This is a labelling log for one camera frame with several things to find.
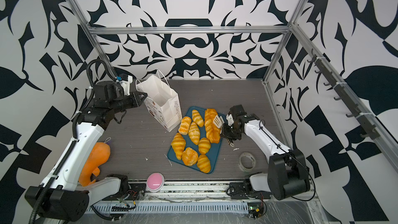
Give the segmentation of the long braided fake bread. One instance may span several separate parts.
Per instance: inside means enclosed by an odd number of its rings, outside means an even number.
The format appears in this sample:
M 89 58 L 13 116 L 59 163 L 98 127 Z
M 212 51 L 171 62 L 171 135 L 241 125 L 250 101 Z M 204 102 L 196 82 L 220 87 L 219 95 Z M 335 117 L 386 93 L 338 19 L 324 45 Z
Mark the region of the long braided fake bread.
M 208 108 L 205 111 L 205 130 L 206 138 L 209 139 L 210 143 L 218 144 L 220 142 L 220 132 L 221 130 L 214 124 L 214 118 L 218 116 L 218 113 L 213 108 Z

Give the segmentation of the white paper gift bag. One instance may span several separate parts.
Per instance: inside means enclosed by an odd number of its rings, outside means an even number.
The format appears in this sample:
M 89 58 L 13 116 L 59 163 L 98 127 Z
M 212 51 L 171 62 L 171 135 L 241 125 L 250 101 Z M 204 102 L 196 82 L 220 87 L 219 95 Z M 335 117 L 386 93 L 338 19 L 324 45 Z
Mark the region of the white paper gift bag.
M 171 88 L 166 76 L 157 70 L 144 81 L 136 80 L 137 91 L 147 93 L 146 108 L 168 132 L 180 125 L 182 113 L 178 93 Z

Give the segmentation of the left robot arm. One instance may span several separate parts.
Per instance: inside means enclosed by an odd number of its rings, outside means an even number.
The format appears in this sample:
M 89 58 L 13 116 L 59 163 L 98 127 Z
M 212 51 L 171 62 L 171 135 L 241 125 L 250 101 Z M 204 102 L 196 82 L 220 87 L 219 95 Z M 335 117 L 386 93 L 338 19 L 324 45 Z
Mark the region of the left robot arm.
M 105 71 L 111 80 L 94 83 L 91 66 L 95 63 L 96 60 L 91 61 L 86 68 L 91 94 L 76 112 L 67 148 L 42 183 L 29 187 L 25 193 L 33 208 L 30 224 L 36 222 L 37 216 L 75 222 L 102 199 L 114 196 L 123 200 L 128 195 L 130 187 L 124 175 L 112 174 L 87 187 L 78 182 L 94 145 L 116 114 L 141 106 L 147 98 L 145 92 L 130 91 L 132 76 L 112 75 L 108 67 Z

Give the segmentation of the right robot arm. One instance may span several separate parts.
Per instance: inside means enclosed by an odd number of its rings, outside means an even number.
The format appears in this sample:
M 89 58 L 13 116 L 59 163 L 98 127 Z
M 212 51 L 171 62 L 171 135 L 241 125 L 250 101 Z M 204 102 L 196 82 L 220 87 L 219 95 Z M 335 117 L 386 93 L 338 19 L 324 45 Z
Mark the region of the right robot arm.
M 267 173 L 253 174 L 244 181 L 248 196 L 267 192 L 277 200 L 297 199 L 297 195 L 310 191 L 313 178 L 300 150 L 280 142 L 266 128 L 264 120 L 246 113 L 242 105 L 231 107 L 226 120 L 218 116 L 212 120 L 221 129 L 221 137 L 232 144 L 246 135 L 260 148 L 268 162 Z

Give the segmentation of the fake croissant small centre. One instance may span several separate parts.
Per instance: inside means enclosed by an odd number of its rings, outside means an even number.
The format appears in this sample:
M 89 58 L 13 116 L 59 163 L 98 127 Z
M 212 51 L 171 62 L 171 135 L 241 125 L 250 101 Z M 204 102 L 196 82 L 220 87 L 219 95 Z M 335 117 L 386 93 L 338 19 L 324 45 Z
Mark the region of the fake croissant small centre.
M 209 139 L 207 138 L 202 138 L 200 139 L 199 143 L 198 143 L 198 149 L 199 149 L 199 153 L 200 154 L 207 154 L 209 152 L 209 150 L 211 149 L 211 143 L 209 141 Z

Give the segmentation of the fake croissant bottom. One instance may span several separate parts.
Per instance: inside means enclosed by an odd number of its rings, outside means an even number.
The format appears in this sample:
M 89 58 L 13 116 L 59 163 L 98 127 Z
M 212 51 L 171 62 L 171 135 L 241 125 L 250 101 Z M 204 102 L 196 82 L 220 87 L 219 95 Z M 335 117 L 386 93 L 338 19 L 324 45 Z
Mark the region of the fake croissant bottom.
M 197 160 L 197 167 L 203 173 L 209 173 L 211 170 L 210 160 L 206 155 L 200 155 Z

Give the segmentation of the fake croissant left large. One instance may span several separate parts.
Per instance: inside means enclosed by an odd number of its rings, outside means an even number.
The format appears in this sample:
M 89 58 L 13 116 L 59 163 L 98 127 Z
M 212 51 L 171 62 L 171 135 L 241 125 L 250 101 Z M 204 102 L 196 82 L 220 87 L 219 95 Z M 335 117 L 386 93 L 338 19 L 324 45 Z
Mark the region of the fake croissant left large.
M 185 146 L 186 146 L 186 140 L 183 138 L 183 136 L 180 133 L 176 133 L 171 142 L 171 147 L 178 160 L 182 160 L 182 154 L 185 150 Z

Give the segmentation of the round fake bread roll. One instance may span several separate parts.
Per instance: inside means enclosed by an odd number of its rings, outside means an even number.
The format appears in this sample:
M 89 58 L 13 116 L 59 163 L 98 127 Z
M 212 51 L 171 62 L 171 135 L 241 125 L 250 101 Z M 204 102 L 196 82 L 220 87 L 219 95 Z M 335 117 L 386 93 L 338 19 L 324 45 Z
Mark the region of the round fake bread roll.
M 187 147 L 181 158 L 185 166 L 191 167 L 197 163 L 199 155 L 194 149 Z

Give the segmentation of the clear tape roll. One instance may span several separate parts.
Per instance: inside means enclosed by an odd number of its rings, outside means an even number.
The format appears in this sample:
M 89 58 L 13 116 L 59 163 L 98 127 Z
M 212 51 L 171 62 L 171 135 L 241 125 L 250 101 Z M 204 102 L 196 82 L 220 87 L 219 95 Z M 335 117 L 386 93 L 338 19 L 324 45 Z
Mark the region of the clear tape roll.
M 239 156 L 238 167 L 243 172 L 251 172 L 256 167 L 257 162 L 254 155 L 250 152 L 243 152 Z

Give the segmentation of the teal plastic tray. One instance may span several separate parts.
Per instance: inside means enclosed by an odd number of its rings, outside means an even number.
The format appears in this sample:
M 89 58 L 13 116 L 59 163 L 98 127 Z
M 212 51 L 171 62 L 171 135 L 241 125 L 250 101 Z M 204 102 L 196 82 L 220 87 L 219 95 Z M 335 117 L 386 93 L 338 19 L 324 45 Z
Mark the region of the teal plastic tray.
M 199 118 L 209 120 L 210 117 L 215 117 L 215 113 L 216 111 L 210 108 L 190 107 L 183 117 L 184 123 L 188 118 L 191 120 L 187 134 L 176 133 L 167 158 L 182 166 L 211 174 L 217 164 L 224 139 L 216 134 L 216 127 L 213 124 L 199 126 L 194 120 Z

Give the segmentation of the orange plush toy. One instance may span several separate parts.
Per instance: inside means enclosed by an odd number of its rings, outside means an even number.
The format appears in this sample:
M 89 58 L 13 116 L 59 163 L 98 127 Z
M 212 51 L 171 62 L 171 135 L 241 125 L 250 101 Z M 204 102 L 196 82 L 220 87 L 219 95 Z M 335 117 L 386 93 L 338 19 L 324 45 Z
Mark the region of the orange plush toy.
M 78 182 L 81 186 L 89 186 L 96 182 L 96 179 L 91 180 L 91 176 L 98 177 L 100 175 L 99 166 L 108 161 L 110 152 L 111 149 L 107 143 L 98 142 L 94 145 L 79 176 Z

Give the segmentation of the small circuit board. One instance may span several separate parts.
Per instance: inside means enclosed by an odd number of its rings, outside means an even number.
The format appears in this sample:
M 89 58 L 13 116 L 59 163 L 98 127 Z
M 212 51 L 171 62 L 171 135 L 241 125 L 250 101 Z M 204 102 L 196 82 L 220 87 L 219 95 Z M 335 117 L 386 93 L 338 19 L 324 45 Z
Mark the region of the small circuit board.
M 267 212 L 267 206 L 264 203 L 257 205 L 248 205 L 248 217 L 253 219 L 258 219 L 264 216 Z

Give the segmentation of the pink push button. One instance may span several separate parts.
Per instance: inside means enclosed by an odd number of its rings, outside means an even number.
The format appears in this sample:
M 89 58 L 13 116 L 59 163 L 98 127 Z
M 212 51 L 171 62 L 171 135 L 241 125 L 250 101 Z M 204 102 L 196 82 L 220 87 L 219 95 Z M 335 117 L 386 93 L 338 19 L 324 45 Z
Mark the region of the pink push button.
M 165 178 L 161 173 L 152 173 L 146 181 L 146 190 L 150 192 L 159 192 L 165 183 Z

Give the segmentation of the black hook rail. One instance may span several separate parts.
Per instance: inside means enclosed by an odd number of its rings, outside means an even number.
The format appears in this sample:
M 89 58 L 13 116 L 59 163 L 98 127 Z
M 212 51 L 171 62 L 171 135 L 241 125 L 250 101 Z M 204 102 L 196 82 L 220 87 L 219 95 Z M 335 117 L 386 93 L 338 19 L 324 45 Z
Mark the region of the black hook rail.
M 364 134 L 361 136 L 363 138 L 370 138 L 375 140 L 380 137 L 380 133 L 377 130 L 377 124 L 373 120 L 373 114 L 366 109 L 360 99 L 353 92 L 347 82 L 345 82 L 336 69 L 330 64 L 330 62 L 325 57 L 318 57 L 313 54 L 309 63 L 314 63 L 318 71 L 317 74 L 321 74 L 325 77 L 327 82 L 324 84 L 326 87 L 332 88 L 336 93 L 337 97 L 334 99 L 336 101 L 342 101 L 349 110 L 346 114 L 348 118 L 355 118 L 356 121 L 364 130 Z

